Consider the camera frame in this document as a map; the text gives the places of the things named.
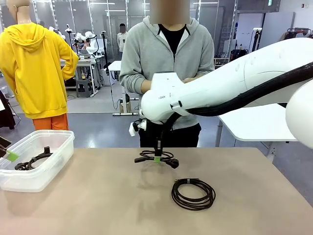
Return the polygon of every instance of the glass wall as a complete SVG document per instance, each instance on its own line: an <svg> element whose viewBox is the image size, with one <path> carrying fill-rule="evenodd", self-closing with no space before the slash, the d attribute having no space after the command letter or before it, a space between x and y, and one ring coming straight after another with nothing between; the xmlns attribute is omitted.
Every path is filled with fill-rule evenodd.
<svg viewBox="0 0 313 235"><path fill-rule="evenodd" d="M234 28L234 8L237 0L190 0L190 16L204 25L214 39L215 54L228 54ZM0 0L2 27L15 24ZM67 24L73 32L92 31L102 44L101 32L105 31L109 60L119 59L117 34L119 25L130 30L150 15L150 0L34 0L30 6L31 19L44 27L65 32Z"/></svg>

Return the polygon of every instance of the white wall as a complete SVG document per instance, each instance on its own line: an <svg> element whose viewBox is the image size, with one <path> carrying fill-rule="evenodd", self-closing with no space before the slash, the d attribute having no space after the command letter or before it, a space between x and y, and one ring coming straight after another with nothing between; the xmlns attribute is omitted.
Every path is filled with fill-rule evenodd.
<svg viewBox="0 0 313 235"><path fill-rule="evenodd" d="M308 4L308 8L301 8L302 4ZM295 19L293 27L313 29L313 0L281 0L279 12L294 11Z"/></svg>
<svg viewBox="0 0 313 235"><path fill-rule="evenodd" d="M259 28L262 26L263 14L262 13L241 13L238 19L237 29L237 49L240 48L240 44L243 45L243 49L249 49L251 42L251 36L253 28ZM250 51L252 50L254 35L252 36L252 42Z"/></svg>

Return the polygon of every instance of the mannequin head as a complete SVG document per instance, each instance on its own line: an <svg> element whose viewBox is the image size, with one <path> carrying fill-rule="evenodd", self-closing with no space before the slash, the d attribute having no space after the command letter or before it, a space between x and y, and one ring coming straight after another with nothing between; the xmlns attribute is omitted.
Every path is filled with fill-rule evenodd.
<svg viewBox="0 0 313 235"><path fill-rule="evenodd" d="M126 33L126 26L124 23L119 25L119 32L120 33Z"/></svg>
<svg viewBox="0 0 313 235"><path fill-rule="evenodd" d="M27 17L30 20L29 3L29 0L6 0L6 6L16 22L19 22L19 17L22 21L24 21Z"/></svg>

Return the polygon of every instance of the person in gray hoodie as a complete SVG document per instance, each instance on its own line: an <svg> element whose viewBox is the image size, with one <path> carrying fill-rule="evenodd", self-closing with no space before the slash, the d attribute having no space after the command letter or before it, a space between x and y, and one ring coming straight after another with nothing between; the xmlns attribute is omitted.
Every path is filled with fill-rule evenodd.
<svg viewBox="0 0 313 235"><path fill-rule="evenodd" d="M191 82L214 70L214 45L208 30L195 19L189 24L152 24L150 16L129 31L122 58L120 83L132 93L150 89L155 73L174 71ZM163 147L197 147L201 126L193 115L180 117L163 137ZM156 139L140 130L140 146Z"/></svg>

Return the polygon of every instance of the clear plastic container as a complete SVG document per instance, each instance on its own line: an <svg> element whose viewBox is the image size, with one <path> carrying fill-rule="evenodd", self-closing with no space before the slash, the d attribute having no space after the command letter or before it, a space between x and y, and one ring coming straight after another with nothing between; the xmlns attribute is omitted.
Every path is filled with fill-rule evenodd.
<svg viewBox="0 0 313 235"><path fill-rule="evenodd" d="M40 192L64 167L73 155L74 133L72 131L35 131L8 150L19 157L11 162L0 158L0 187L2 190L16 192ZM14 167L18 163L28 162L31 158L43 153L44 147L49 146L50 157L34 163L33 170L19 171Z"/></svg>

